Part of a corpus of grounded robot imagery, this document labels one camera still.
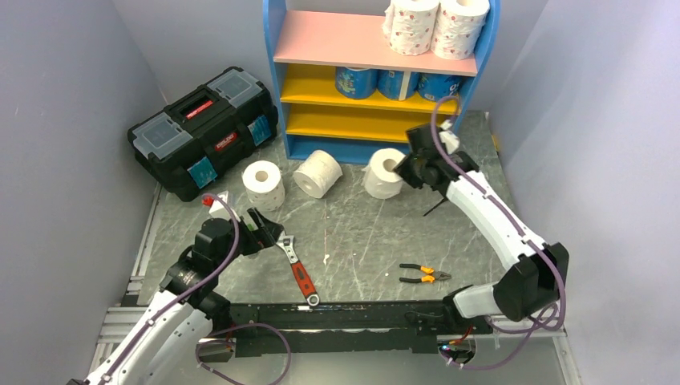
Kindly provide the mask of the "white roll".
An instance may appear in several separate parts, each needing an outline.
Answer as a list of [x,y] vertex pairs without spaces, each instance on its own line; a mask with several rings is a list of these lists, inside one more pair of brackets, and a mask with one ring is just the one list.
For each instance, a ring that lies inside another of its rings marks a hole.
[[246,167],[242,182],[250,203],[258,210],[279,209],[285,199],[285,188],[279,167],[267,160],[258,160]]
[[297,186],[315,199],[323,198],[341,176],[340,164],[322,150],[313,151],[293,172]]
[[390,199],[400,194],[403,178],[395,168],[404,160],[405,154],[395,148],[376,151],[363,169],[362,186],[366,192],[377,199]]
[[392,0],[382,24],[388,47],[407,56],[428,52],[439,5],[438,0]]

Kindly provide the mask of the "blue roll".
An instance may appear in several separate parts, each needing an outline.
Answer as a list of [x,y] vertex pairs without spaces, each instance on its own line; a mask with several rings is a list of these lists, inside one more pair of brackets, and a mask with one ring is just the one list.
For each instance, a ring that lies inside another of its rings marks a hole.
[[377,90],[388,99],[404,101],[416,93],[419,78],[418,72],[379,70]]
[[336,67],[335,88],[346,98],[367,99],[377,88],[378,71],[370,68]]
[[437,102],[445,96],[454,95],[462,80],[463,77],[458,75],[422,73],[417,92],[423,99]]

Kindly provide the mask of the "pink patterned paper towel roll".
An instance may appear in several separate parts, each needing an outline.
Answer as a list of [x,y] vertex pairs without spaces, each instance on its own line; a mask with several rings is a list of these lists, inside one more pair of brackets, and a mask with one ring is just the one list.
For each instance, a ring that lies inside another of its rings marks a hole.
[[488,0],[440,1],[430,50],[442,59],[468,58],[490,9]]

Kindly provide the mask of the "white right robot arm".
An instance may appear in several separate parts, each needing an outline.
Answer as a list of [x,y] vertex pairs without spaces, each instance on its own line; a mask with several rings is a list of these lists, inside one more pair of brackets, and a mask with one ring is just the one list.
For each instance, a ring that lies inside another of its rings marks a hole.
[[446,130],[434,139],[427,124],[407,130],[409,152],[395,168],[412,188],[430,187],[458,207],[496,252],[505,273],[495,283],[469,286],[449,294],[442,311],[447,330],[460,333],[473,318],[503,315],[519,322],[545,307],[565,305],[569,253],[548,244],[508,207],[478,164],[464,151],[449,151]]

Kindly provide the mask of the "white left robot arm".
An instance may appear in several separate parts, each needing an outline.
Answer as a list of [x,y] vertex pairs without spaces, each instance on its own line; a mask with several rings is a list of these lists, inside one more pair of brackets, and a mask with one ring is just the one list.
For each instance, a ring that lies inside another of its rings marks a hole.
[[214,289],[237,257],[272,247],[281,224],[257,209],[243,217],[205,221],[193,243],[166,272],[141,318],[114,352],[83,384],[164,384],[182,356],[207,335],[223,335],[233,324],[230,302]]

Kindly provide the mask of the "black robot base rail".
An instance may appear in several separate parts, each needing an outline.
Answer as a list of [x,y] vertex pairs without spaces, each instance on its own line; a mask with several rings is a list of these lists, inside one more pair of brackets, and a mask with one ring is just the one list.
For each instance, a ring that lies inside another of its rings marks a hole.
[[235,345],[238,358],[265,354],[410,351],[435,354],[453,339],[491,334],[482,316],[463,318],[441,300],[233,303],[211,338]]

